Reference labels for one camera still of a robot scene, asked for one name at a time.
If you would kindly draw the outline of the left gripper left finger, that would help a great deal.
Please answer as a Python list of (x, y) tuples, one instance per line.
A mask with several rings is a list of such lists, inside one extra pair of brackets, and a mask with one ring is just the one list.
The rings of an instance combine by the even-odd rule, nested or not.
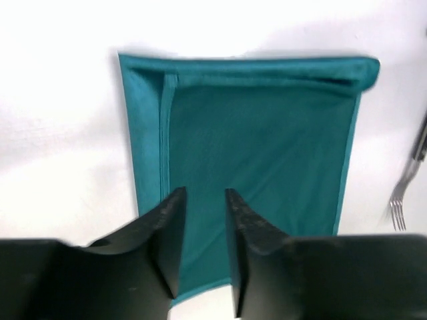
[(100, 255), (127, 255), (147, 247), (146, 259), (170, 299), (179, 289), (187, 191), (173, 190), (156, 207), (123, 227), (98, 238), (87, 251)]

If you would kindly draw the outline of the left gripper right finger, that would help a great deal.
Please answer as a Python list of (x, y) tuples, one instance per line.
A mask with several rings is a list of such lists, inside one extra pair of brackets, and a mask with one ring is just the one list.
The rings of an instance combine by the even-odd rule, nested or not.
[(281, 317), (287, 280), (280, 268), (289, 235), (257, 214), (235, 189), (226, 189), (225, 197), (234, 315)]

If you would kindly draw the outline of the metal fork black handle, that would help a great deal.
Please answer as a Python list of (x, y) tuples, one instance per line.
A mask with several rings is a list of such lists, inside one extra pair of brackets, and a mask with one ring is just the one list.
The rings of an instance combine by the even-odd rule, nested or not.
[(392, 218), (392, 224), (395, 231), (405, 231), (406, 223), (403, 213), (404, 194), (415, 178), (422, 162), (426, 158), (426, 115), (416, 136), (414, 145), (411, 149), (410, 158), (395, 185), (388, 203), (388, 212)]

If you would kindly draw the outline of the teal cloth napkin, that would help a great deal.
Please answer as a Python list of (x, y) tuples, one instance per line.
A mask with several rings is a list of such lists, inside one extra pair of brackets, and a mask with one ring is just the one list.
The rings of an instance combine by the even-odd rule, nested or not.
[(230, 283), (224, 191), (299, 236), (335, 235), (373, 57), (188, 60), (120, 54), (140, 214), (178, 187), (177, 302)]

